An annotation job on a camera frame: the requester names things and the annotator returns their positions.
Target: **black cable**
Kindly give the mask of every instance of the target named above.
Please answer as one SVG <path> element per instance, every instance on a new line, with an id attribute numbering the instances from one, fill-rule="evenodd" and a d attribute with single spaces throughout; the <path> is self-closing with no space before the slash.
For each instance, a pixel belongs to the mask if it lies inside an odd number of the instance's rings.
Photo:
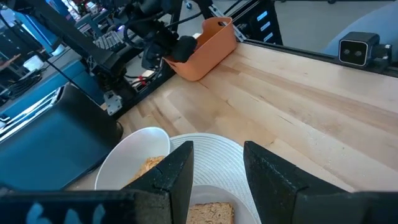
<path id="1" fill-rule="evenodd" d="M 162 17 L 164 15 L 165 15 L 164 12 L 159 12 L 159 13 L 154 14 L 153 16 L 150 16 L 150 17 L 147 17 L 147 18 L 137 19 L 137 20 L 128 20 L 126 25 L 124 25 L 124 30 L 123 30 L 124 41 L 127 42 L 131 47 L 139 48 L 139 46 L 132 41 L 132 39 L 135 38 L 137 36 L 137 34 L 134 34 L 132 37 L 129 37 L 128 34 L 127 34 L 128 30 L 129 30 L 129 27 L 132 26 L 133 24 L 138 23 L 138 22 L 145 22 L 145 21 L 151 21 L 151 20 L 154 20 L 154 19 L 158 19 L 158 18 L 160 18 L 160 17 Z"/>
<path id="2" fill-rule="evenodd" d="M 225 10 L 224 15 L 226 15 L 231 9 L 233 9 L 235 6 L 237 6 L 241 1 L 243 1 L 243 0 L 237 0 L 234 4 L 232 4 L 231 7 L 229 7 L 227 10 Z"/>
<path id="3" fill-rule="evenodd" d="M 145 82 L 145 80 L 135 81 L 135 82 L 131 83 L 131 86 L 134 86 L 135 84 L 138 84 L 138 83 L 142 84 L 142 82 Z"/>
<path id="4" fill-rule="evenodd" d="M 123 137 L 123 134 L 124 134 L 124 127 L 123 127 L 123 125 L 122 125 L 119 121 L 116 121 L 116 124 L 119 125 L 119 130 L 120 130 L 120 132 L 121 132 L 120 138 L 122 138 L 122 137 Z"/>
<path id="5" fill-rule="evenodd" d="M 198 16 L 200 16 L 200 15 L 201 15 L 201 12 L 199 12 L 198 14 L 195 14 L 195 15 L 193 15 L 193 16 L 190 16 L 190 17 L 188 17 L 188 18 L 185 18 L 185 19 L 183 19 L 183 20 L 180 20 L 180 21 L 177 21 L 177 22 L 173 22 L 173 23 L 167 25 L 166 28 L 170 28 L 170 27 L 172 27 L 172 26 L 179 25 L 179 24 L 181 24 L 181 23 L 190 21 L 191 19 L 194 19 L 194 18 L 196 18 L 196 17 L 198 17 Z"/>
<path id="6" fill-rule="evenodd" d="M 14 100 L 24 94 L 29 88 L 42 79 L 41 74 L 29 76 L 9 85 L 7 97 Z"/>
<path id="7" fill-rule="evenodd" d="M 51 67 L 53 67 L 54 69 L 56 69 L 57 72 L 59 72 L 64 78 L 66 78 L 68 80 L 68 82 L 70 82 L 71 84 L 75 85 L 76 88 L 78 88 L 80 91 L 82 91 L 86 96 L 90 97 L 89 94 L 82 88 L 80 88 L 71 78 L 69 78 L 65 73 L 63 73 L 58 67 L 56 67 L 53 63 L 49 62 L 47 59 L 43 58 L 43 56 L 39 53 L 36 52 L 35 49 L 33 49 L 33 47 L 31 47 L 21 36 L 19 36 L 19 34 L 17 34 L 17 32 L 15 32 L 13 29 L 11 29 L 11 26 L 8 24 L 8 22 L 5 20 L 5 18 L 2 16 L 2 14 L 0 13 L 0 20 L 2 20 L 2 22 L 4 23 L 4 25 L 11 30 L 11 32 L 17 36 L 28 48 L 30 48 L 30 50 L 33 51 L 33 53 L 39 57 L 39 59 L 43 60 L 44 62 L 47 62 Z M 17 26 L 20 29 L 24 29 L 18 22 L 17 22 Z"/>

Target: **wire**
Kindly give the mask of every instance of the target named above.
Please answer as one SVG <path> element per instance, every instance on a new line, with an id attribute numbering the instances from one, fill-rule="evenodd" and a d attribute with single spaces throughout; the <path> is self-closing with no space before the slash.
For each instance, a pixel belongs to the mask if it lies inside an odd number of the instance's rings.
<path id="1" fill-rule="evenodd" d="M 162 70 L 163 70 L 163 63 L 160 65 L 160 68 L 158 70 L 156 70 L 154 73 L 151 74 L 151 76 L 141 77 L 141 78 L 143 78 L 143 80 L 135 81 L 135 82 L 131 83 L 130 85 L 134 86 L 135 84 L 142 84 L 142 82 L 146 83 L 146 82 L 151 82 L 153 80 L 156 80 L 157 77 L 159 76 L 159 74 L 162 73 Z"/>
<path id="2" fill-rule="evenodd" d="M 243 1 L 243 0 L 237 0 L 234 4 L 232 4 L 231 7 L 229 7 L 227 10 L 225 10 L 224 15 L 226 15 L 231 9 L 233 9 L 235 6 L 237 6 L 241 1 Z"/>
<path id="3" fill-rule="evenodd" d="M 188 18 L 185 18 L 185 19 L 183 19 L 183 20 L 181 20 L 181 21 L 173 22 L 173 23 L 167 25 L 166 28 L 170 28 L 170 27 L 179 25 L 179 24 L 181 24 L 181 23 L 190 21 L 191 19 L 194 19 L 194 18 L 196 18 L 196 17 L 198 17 L 198 16 L 200 16 L 200 15 L 201 15 L 201 12 L 199 12 L 198 14 L 195 14 L 195 15 L 193 15 L 193 16 L 190 16 L 190 17 L 188 17 Z"/>
<path id="4" fill-rule="evenodd" d="M 2 22 L 4 23 L 4 25 L 6 25 L 6 27 L 11 30 L 12 33 L 14 33 L 15 36 L 17 36 L 28 48 L 30 48 L 30 50 L 32 50 L 36 56 L 38 56 L 41 60 L 43 60 L 44 62 L 47 62 L 51 67 L 53 67 L 54 69 L 56 69 L 57 72 L 59 72 L 64 78 L 66 78 L 68 80 L 68 82 L 70 82 L 71 84 L 75 85 L 76 88 L 78 88 L 80 91 L 82 91 L 86 96 L 90 97 L 89 94 L 82 88 L 80 88 L 71 78 L 69 78 L 65 73 L 63 73 L 58 67 L 56 67 L 53 63 L 49 62 L 47 59 L 45 59 L 41 54 L 37 53 L 35 49 L 33 49 L 33 47 L 31 47 L 26 40 L 24 40 L 19 34 L 17 34 L 17 32 L 15 32 L 11 26 L 8 24 L 8 22 L 5 20 L 5 18 L 2 16 L 2 14 L 0 13 L 0 20 L 2 20 Z M 20 29 L 23 29 L 23 27 L 17 23 L 17 26 Z"/>
<path id="5" fill-rule="evenodd" d="M 135 38 L 137 36 L 137 34 L 134 34 L 132 37 L 129 37 L 127 32 L 129 30 L 129 27 L 131 27 L 133 24 L 136 24 L 138 22 L 145 22 L 145 21 L 151 21 L 154 19 L 158 19 L 162 16 L 164 16 L 165 13 L 164 12 L 159 12 L 157 14 L 154 14 L 153 16 L 147 17 L 147 18 L 143 18 L 143 19 L 137 19 L 137 20 L 129 20 L 127 22 L 127 24 L 124 26 L 124 30 L 123 30 L 123 37 L 124 37 L 124 41 L 127 42 L 131 47 L 135 47 L 135 48 L 140 48 L 137 44 L 135 44 L 132 39 Z"/>
<path id="6" fill-rule="evenodd" d="M 24 94 L 30 87 L 38 83 L 42 79 L 41 74 L 38 72 L 37 75 L 30 75 L 29 77 L 20 79 L 13 84 L 9 85 L 7 97 L 14 100 Z"/>
<path id="7" fill-rule="evenodd" d="M 124 75 L 125 77 L 128 77 L 128 78 L 143 78 L 143 79 L 147 79 L 148 77 L 133 77 L 133 76 L 130 76 L 130 75 Z"/>
<path id="8" fill-rule="evenodd" d="M 121 132 L 120 138 L 122 138 L 124 134 L 124 127 L 119 121 L 116 121 L 116 123 L 119 125 L 119 130 Z"/>

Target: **orange basket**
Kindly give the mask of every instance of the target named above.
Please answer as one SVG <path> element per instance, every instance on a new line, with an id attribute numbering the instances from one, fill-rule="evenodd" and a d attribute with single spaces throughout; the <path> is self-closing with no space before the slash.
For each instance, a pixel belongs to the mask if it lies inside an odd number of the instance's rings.
<path id="1" fill-rule="evenodd" d="M 187 62 L 165 58 L 177 74 L 190 81 L 203 78 L 238 45 L 230 17 L 209 18 L 203 21 L 202 28 L 203 33 L 197 38 L 197 48 Z"/>

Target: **wooden table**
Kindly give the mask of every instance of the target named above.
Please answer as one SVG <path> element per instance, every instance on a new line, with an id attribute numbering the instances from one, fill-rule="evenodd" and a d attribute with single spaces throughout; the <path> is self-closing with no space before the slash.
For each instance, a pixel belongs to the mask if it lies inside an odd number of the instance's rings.
<path id="1" fill-rule="evenodd" d="M 176 75 L 119 121 L 125 136 L 160 126 L 253 140 L 342 189 L 398 190 L 397 93 L 396 78 L 240 44 L 199 82 Z"/>

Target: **electronic equipment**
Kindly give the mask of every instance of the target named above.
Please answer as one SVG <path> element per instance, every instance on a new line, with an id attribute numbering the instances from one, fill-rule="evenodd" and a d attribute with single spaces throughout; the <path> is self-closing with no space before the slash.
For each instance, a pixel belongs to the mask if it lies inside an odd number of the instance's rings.
<path id="1" fill-rule="evenodd" d="M 380 66 L 391 63 L 392 45 L 380 44 L 378 34 L 350 32 L 339 42 L 338 59 L 356 67 Z"/>
<path id="2" fill-rule="evenodd" d="M 123 49 L 126 44 L 123 38 L 115 31 L 108 32 L 94 41 L 97 47 L 106 50 L 112 50 L 113 52 L 118 52 Z"/>
<path id="3" fill-rule="evenodd" d="M 78 54 L 87 58 L 90 72 L 96 75 L 100 88 L 106 93 L 106 101 L 113 101 L 122 108 L 134 97 L 135 89 L 124 78 L 126 65 L 120 56 L 111 50 L 98 48 L 91 40 L 74 28 L 73 24 L 58 14 L 44 1 L 2 0 L 13 11 L 35 17 L 39 23 L 51 30 Z M 126 24 L 146 45 L 142 65 L 146 69 L 160 70 L 162 57 L 172 57 L 175 61 L 186 62 L 196 47 L 193 37 L 178 39 L 173 27 L 166 27 L 158 19 L 165 14 L 179 12 L 182 0 L 145 0 L 145 1 L 100 1 L 108 10 L 125 6 L 123 11 L 129 18 Z M 127 38 L 126 42 L 135 47 Z"/>
<path id="4" fill-rule="evenodd" d="M 198 2 L 204 17 L 214 12 L 209 10 L 211 4 L 208 1 Z M 190 49 L 194 45 L 194 42 L 178 41 L 173 30 L 169 30 L 170 34 L 168 28 L 157 21 L 157 18 L 168 13 L 167 9 L 173 8 L 174 2 L 109 0 L 103 3 L 109 4 L 109 8 L 128 3 L 126 14 L 131 20 L 126 25 L 149 43 L 144 51 L 148 65 L 153 65 L 152 59 L 160 56 L 153 55 L 154 52 L 160 52 L 163 54 L 161 56 L 184 58 L 186 55 L 179 54 L 179 49 Z M 125 68 L 117 55 L 97 48 L 77 34 L 55 14 L 46 12 L 48 8 L 40 1 L 9 0 L 7 4 L 20 11 L 35 14 L 44 24 L 63 34 L 67 44 L 79 54 L 91 57 L 95 62 L 91 71 L 101 80 L 104 88 L 109 87 L 109 91 L 116 93 L 113 96 L 120 97 L 119 100 L 122 101 L 134 97 L 135 92 L 131 91 L 131 86 L 123 81 Z M 158 32 L 168 35 L 162 39 L 157 36 Z M 300 170 L 253 142 L 245 142 L 243 159 L 257 211 L 264 222 L 342 223 L 339 218 L 350 223 L 374 223 L 379 220 L 397 222 L 396 193 L 345 192 Z M 41 219 L 53 220 L 54 223 L 68 223 L 64 222 L 64 218 L 72 223 L 78 223 L 80 219 L 82 223 L 185 223 L 192 177 L 193 143 L 186 142 L 146 175 L 120 191 L 8 194 L 8 189 L 3 188 L 0 190 L 0 223 L 23 223 L 28 218 L 32 222 Z"/>
<path id="5" fill-rule="evenodd" d="M 5 100 L 15 100 L 42 79 L 40 73 L 40 70 L 31 71 L 18 81 L 9 84 L 6 90 L 0 92 L 0 96 Z"/>

